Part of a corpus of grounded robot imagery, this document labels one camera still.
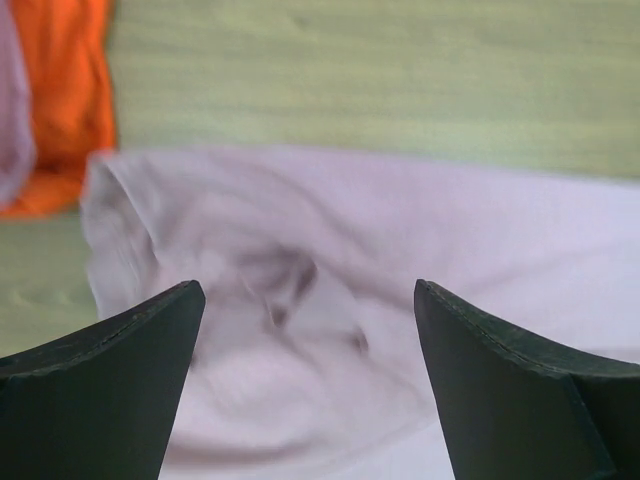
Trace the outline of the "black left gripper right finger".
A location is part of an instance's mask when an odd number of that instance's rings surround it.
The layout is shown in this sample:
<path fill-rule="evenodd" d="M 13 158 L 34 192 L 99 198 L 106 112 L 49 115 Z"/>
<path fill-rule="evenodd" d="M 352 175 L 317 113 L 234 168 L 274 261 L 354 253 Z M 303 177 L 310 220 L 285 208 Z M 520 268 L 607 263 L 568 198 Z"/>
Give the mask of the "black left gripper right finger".
<path fill-rule="evenodd" d="M 635 479 L 639 367 L 586 353 L 418 281 L 414 311 L 458 479 Z"/>

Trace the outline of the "dusty pink graphic t-shirt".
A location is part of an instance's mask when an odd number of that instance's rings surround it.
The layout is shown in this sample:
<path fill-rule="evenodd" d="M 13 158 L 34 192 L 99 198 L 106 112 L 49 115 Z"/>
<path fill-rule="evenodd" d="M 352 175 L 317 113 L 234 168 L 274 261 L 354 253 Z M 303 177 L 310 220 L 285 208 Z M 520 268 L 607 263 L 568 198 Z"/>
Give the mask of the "dusty pink graphic t-shirt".
<path fill-rule="evenodd" d="M 103 318 L 206 296 L 164 479 L 449 479 L 420 279 L 578 349 L 639 357 L 634 185 L 297 147 L 95 155 Z"/>

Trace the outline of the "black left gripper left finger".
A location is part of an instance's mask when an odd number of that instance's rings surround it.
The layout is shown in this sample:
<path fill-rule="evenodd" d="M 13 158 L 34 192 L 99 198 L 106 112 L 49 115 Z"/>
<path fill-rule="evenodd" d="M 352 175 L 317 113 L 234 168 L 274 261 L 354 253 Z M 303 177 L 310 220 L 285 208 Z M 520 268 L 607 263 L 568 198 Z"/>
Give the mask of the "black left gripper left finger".
<path fill-rule="evenodd" d="M 2 478 L 158 478 L 204 307 L 182 282 L 2 358 Z"/>

